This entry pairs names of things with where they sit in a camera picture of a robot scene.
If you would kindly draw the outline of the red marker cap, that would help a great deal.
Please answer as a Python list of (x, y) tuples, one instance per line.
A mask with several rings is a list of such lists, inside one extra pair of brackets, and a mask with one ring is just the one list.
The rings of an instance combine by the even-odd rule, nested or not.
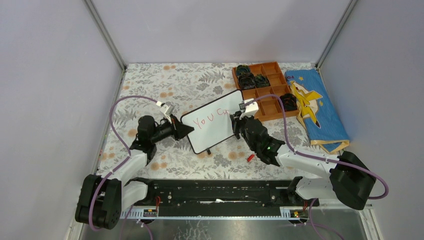
[(251, 154), (248, 158), (247, 158), (247, 162), (250, 162), (253, 158), (255, 157), (254, 154)]

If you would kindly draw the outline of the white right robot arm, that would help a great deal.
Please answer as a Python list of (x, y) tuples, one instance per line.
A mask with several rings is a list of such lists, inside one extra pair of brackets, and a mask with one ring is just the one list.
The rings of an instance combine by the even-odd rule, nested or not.
[(352, 152), (335, 158), (317, 153), (300, 153), (283, 140), (269, 135), (263, 124), (241, 112), (230, 115), (233, 133), (244, 139), (256, 157), (267, 165), (292, 167), (316, 175), (295, 177), (287, 188), (287, 201), (293, 206), (305, 200), (338, 200), (354, 210), (363, 210), (377, 178)]

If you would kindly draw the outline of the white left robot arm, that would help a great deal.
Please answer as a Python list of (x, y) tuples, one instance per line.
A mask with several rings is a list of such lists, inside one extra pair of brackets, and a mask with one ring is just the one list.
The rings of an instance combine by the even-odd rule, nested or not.
[(144, 182), (131, 182), (134, 174), (149, 164), (157, 151), (156, 143), (166, 138), (179, 141), (194, 131), (174, 115), (156, 122), (150, 115), (138, 120), (137, 134), (129, 149), (129, 156), (105, 176), (89, 174), (85, 177), (75, 211), (75, 221), (88, 224), (94, 231), (113, 229), (122, 210), (136, 202), (152, 204), (155, 192)]

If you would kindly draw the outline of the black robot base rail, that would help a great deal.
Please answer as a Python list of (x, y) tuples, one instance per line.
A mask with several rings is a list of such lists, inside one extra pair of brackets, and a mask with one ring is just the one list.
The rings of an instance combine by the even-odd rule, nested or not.
[(282, 207), (305, 211), (319, 201), (297, 195), (289, 180), (176, 180), (136, 177), (147, 185), (135, 207), (153, 207), (158, 217), (279, 217)]

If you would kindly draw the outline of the black framed whiteboard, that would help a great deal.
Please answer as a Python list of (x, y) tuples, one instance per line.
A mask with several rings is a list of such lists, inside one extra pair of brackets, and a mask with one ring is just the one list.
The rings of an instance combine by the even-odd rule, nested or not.
[(230, 114), (239, 111), (242, 102), (242, 91), (234, 90), (180, 117), (181, 123), (194, 128), (187, 138), (195, 154), (208, 151), (234, 135)]

